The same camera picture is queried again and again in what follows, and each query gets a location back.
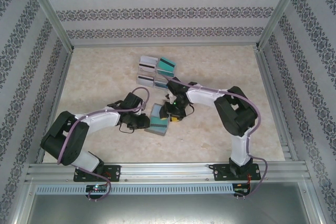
metal mounting bracket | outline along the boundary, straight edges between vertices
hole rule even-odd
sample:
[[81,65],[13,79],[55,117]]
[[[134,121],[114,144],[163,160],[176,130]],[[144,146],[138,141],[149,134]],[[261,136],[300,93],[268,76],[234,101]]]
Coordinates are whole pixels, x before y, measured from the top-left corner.
[[[104,165],[101,175],[108,178],[111,182],[119,182],[120,170],[120,165]],[[105,180],[76,169],[74,182],[105,182]]]
[[237,181],[248,180],[248,175],[251,176],[250,180],[260,180],[260,169],[258,164],[251,164],[250,167],[241,175],[237,177],[230,171],[230,164],[214,164],[209,165],[209,168],[213,170],[215,181]]

marble floor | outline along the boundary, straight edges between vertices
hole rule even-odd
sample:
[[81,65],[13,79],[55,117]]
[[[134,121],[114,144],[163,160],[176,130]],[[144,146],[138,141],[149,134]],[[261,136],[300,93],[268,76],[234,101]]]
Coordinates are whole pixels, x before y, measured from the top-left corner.
[[[252,46],[76,48],[57,115],[64,110],[88,113],[123,100],[138,87],[141,55],[175,61],[176,76],[185,82],[218,89],[239,86],[262,116],[260,128],[251,137],[251,153],[268,161],[285,160]],[[147,114],[154,103],[163,103],[166,94],[149,89]],[[136,94],[145,99],[145,92]],[[226,162],[231,140],[217,111],[195,104],[195,113],[171,123],[165,136],[143,130],[125,134],[109,127],[89,135],[83,149],[105,162]],[[54,162],[46,153],[44,163]]]

vent slot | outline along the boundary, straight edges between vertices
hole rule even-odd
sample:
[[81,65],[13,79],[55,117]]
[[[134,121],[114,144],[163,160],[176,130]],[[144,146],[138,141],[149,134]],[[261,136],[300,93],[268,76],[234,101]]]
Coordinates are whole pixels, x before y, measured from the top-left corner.
[[[86,185],[40,185],[37,195],[83,195]],[[232,194],[232,184],[112,185],[111,195]]]

robotic arm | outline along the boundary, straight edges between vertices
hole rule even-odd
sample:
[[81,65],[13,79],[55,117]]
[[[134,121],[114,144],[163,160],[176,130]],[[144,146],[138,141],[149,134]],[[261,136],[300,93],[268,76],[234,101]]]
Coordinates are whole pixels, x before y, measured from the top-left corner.
[[[196,82],[190,82],[187,87],[170,80],[167,84],[169,93],[160,110],[160,118],[170,116],[171,121],[181,121],[186,117],[185,108],[193,103],[204,104],[217,109],[219,117],[224,128],[231,134],[232,152],[229,159],[230,171],[238,177],[249,169],[253,162],[246,150],[248,133],[255,125],[257,119],[256,111],[242,99],[224,95],[219,92],[200,89],[201,85]],[[232,87],[229,90],[223,90],[229,93],[238,94],[244,98],[246,96],[239,87]]]
[[86,116],[85,119],[77,123],[70,135],[61,158],[61,163],[63,165],[80,167],[100,175],[103,171],[104,162],[92,153],[82,151],[86,136],[105,127],[121,126],[122,123],[125,123],[131,130],[149,127],[150,119],[146,114],[141,113],[141,109],[136,112],[111,112],[111,109],[135,109],[142,104],[143,100],[141,98],[133,93],[129,93],[123,101],[108,104],[98,113],[74,115],[68,111],[63,111],[42,139],[41,147],[54,158],[58,159],[71,127],[79,118]]

enclosure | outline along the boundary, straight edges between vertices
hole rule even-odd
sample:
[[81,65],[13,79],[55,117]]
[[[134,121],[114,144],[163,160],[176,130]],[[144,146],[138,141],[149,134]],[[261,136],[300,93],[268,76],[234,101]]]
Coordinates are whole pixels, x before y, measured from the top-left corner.
[[[336,0],[0,3],[0,223],[336,222]],[[245,181],[215,179],[209,165],[228,163],[231,139],[201,104],[165,136],[88,136],[83,149],[120,166],[101,202],[85,197],[96,183],[74,182],[75,168],[40,148],[62,111],[99,110],[138,87],[143,55],[176,62],[185,82],[239,86],[257,105],[251,153],[268,172],[255,194],[236,199]],[[167,93],[149,90],[147,114]]]

